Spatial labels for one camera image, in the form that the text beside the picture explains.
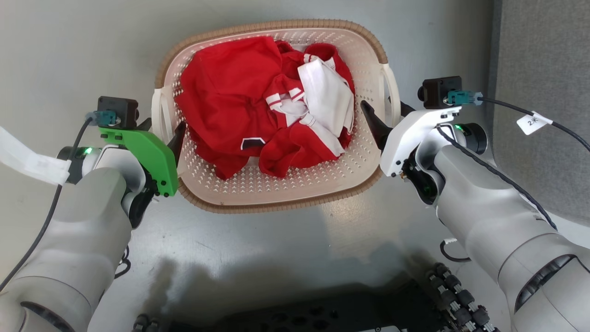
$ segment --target laundry basket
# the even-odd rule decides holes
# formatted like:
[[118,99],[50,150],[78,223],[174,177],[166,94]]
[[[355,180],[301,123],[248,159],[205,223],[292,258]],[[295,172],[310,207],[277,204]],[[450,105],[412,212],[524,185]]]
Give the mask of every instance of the laundry basket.
[[156,76],[152,99],[154,133],[164,142],[184,119],[174,102],[180,94],[180,76],[192,56],[203,48],[232,40],[271,36],[288,41],[303,50],[314,43],[337,47],[348,65],[355,84],[355,124],[346,153],[336,161],[311,168],[292,168],[286,178],[260,172],[256,160],[229,180],[220,180],[214,166],[195,153],[195,143],[187,133],[178,164],[178,191],[192,204],[216,213],[254,213],[312,206],[354,196],[371,187],[382,173],[381,152],[377,149],[360,101],[367,100],[381,118],[385,117],[384,78],[391,95],[393,125],[399,122],[400,103],[394,74],[383,47],[367,29],[349,21],[332,19],[295,19],[240,25],[207,32],[176,45],[162,62]]

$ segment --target black cable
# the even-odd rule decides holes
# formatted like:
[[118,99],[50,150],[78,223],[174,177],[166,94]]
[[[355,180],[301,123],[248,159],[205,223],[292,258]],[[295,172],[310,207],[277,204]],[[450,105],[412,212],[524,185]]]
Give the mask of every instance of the black cable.
[[[504,103],[501,102],[499,100],[496,99],[491,99],[491,98],[486,98],[486,97],[478,97],[477,100],[481,100],[482,102],[489,102],[489,103],[494,103],[496,105],[500,105],[500,106],[504,106],[506,108],[511,108],[513,110],[517,110],[520,113],[524,113],[530,116],[535,116],[535,114],[529,110],[520,108],[518,106],[512,105],[512,104],[508,104],[508,103]],[[588,150],[588,152],[590,152],[590,144],[588,144],[588,142],[586,142],[583,138],[580,137],[580,135],[576,134],[573,130],[553,121],[553,123],[551,123],[552,126],[560,129],[561,131],[565,132],[566,134],[570,135],[571,137],[575,138],[578,142],[580,142],[585,148],[586,150]]]
[[438,129],[438,132],[441,134],[441,136],[444,137],[444,139],[446,139],[449,143],[451,143],[451,145],[453,145],[457,149],[461,150],[461,152],[463,152],[463,154],[469,156],[476,163],[485,167],[488,171],[492,172],[495,175],[498,175],[502,180],[504,180],[504,182],[510,184],[512,187],[514,187],[514,189],[516,189],[519,193],[521,193],[523,196],[525,196],[526,199],[528,199],[531,203],[533,203],[533,205],[535,205],[537,207],[537,210],[543,215],[543,217],[545,217],[545,219],[551,225],[551,227],[553,227],[555,230],[557,230],[557,226],[555,226],[555,224],[553,223],[553,220],[551,220],[551,217],[549,217],[549,215],[547,214],[547,211],[545,211],[545,209],[543,209],[541,204],[539,204],[539,202],[537,202],[533,198],[533,196],[531,196],[526,190],[524,190],[521,186],[519,186],[516,182],[512,181],[509,177],[504,175],[502,172],[493,168],[491,165],[489,165],[485,161],[477,158],[474,154],[470,153],[469,150],[467,150],[464,147],[462,147],[461,145],[459,145],[459,143],[457,143],[454,139],[447,136],[447,134],[445,134],[445,132],[442,130],[442,128],[440,126],[437,126],[437,129]]
[[520,108],[518,106],[514,106],[513,104],[504,103],[504,102],[501,102],[501,101],[496,100],[496,99],[491,99],[491,98],[486,98],[486,97],[478,97],[477,100],[481,100],[482,102],[489,102],[489,103],[500,105],[500,106],[504,106],[504,107],[507,107],[507,108],[512,108],[513,110],[517,110],[520,113],[524,113],[526,115],[530,115],[530,116],[535,115],[533,112],[531,112],[529,110]]
[[114,275],[115,279],[117,279],[118,277],[124,275],[125,273],[129,272],[129,270],[131,270],[131,261],[127,259],[128,257],[129,257],[129,246],[127,246],[125,248],[125,252],[123,253],[123,257],[121,257],[121,262],[119,263],[119,266],[125,264],[126,267],[124,270],[122,270],[121,272]]
[[467,258],[455,258],[453,256],[450,256],[449,254],[447,254],[447,252],[444,250],[444,246],[446,245],[446,243],[444,241],[441,242],[440,248],[441,248],[441,253],[443,256],[445,256],[446,259],[448,259],[449,261],[452,262],[457,262],[457,263],[466,263],[466,262],[471,262],[471,258],[467,257]]
[[125,248],[125,253],[123,254],[123,258],[121,258],[121,260],[127,259],[128,257],[129,257],[129,246],[127,246]]
[[115,279],[117,279],[118,277],[120,277],[120,276],[124,275],[125,273],[129,272],[129,270],[131,270],[131,261],[130,261],[130,260],[128,260],[127,258],[124,258],[124,259],[122,260],[121,264],[119,264],[119,266],[120,266],[120,265],[122,265],[122,264],[125,264],[125,265],[127,265],[127,266],[125,266],[125,269],[124,269],[124,270],[122,270],[121,272],[119,272],[119,273],[116,273],[116,274],[114,275],[114,278],[115,278]]
[[[84,131],[86,131],[86,127],[88,127],[88,124],[91,121],[92,121],[92,119],[88,118],[84,122],[84,125],[82,126],[82,128],[80,128],[80,131],[78,132],[78,136],[76,136],[76,140],[74,141],[74,145],[72,146],[72,150],[70,151],[70,154],[68,155],[68,160],[72,160],[74,158],[74,156],[76,154],[76,150],[78,149],[78,145],[80,144],[80,140],[82,139],[82,135],[84,134]],[[41,230],[39,231],[39,234],[37,234],[37,237],[35,238],[35,240],[31,244],[31,247],[29,247],[29,250],[27,250],[25,255],[17,263],[17,265],[14,267],[14,269],[12,269],[12,271],[8,274],[8,276],[4,279],[4,281],[2,281],[2,284],[0,284],[0,293],[2,292],[4,287],[6,287],[6,285],[8,285],[8,282],[12,279],[12,277],[14,277],[14,275],[17,274],[18,270],[20,270],[22,268],[24,263],[27,261],[27,259],[29,259],[29,257],[31,256],[31,254],[33,253],[33,251],[35,250],[35,248],[37,247],[37,245],[41,241],[41,238],[43,237],[43,235],[45,234],[45,231],[47,230],[47,227],[49,226],[49,222],[51,221],[51,218],[53,218],[53,213],[55,212],[55,207],[57,207],[57,201],[60,198],[61,188],[62,188],[62,186],[58,185],[57,189],[55,189],[55,194],[53,195],[53,201],[51,202],[51,207],[49,208],[49,212],[47,213],[47,217],[45,218],[45,222],[43,223],[43,226],[41,226]]]

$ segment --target laundry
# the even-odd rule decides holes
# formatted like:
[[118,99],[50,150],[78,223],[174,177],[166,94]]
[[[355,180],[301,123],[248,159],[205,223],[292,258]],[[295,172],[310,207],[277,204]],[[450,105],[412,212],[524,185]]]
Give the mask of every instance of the laundry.
[[250,157],[262,172],[336,160],[350,142],[352,75],[330,44],[305,52],[271,37],[221,43],[195,53],[175,97],[196,153],[228,179]]

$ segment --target white label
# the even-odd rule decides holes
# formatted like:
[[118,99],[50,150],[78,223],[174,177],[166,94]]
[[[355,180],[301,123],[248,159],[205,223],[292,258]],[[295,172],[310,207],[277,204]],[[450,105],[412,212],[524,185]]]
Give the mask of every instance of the white label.
[[542,126],[546,125],[547,123],[550,123],[547,120],[548,119],[546,117],[535,113],[532,116],[525,115],[524,117],[516,121],[516,124],[522,129],[525,135],[530,135],[539,130]]

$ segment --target white cloth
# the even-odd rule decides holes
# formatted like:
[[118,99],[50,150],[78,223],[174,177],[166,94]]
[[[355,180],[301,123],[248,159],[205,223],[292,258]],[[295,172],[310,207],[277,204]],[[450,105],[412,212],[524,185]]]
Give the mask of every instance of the white cloth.
[[[321,61],[320,57],[318,56],[313,56],[307,53],[303,55],[303,63],[309,63],[311,61],[315,61],[318,59]],[[329,58],[328,61],[324,61],[324,64],[332,68],[333,70],[336,70],[336,63],[334,62],[334,58]]]
[[342,127],[350,133],[354,118],[354,97],[346,80],[319,58],[300,66],[297,71],[305,91],[303,98],[309,114],[335,137],[340,136]]
[[319,124],[311,114],[306,114],[299,123],[308,126],[334,156],[338,157],[345,152],[340,141],[338,141],[338,136],[334,136],[328,129]]
[[0,127],[0,162],[27,176],[63,185],[70,176],[71,160],[36,154]]
[[281,102],[277,103],[277,106],[272,105],[270,109],[285,114],[287,127],[291,126],[307,114],[307,105],[303,102],[303,98],[293,100],[287,94],[280,95],[279,98]]

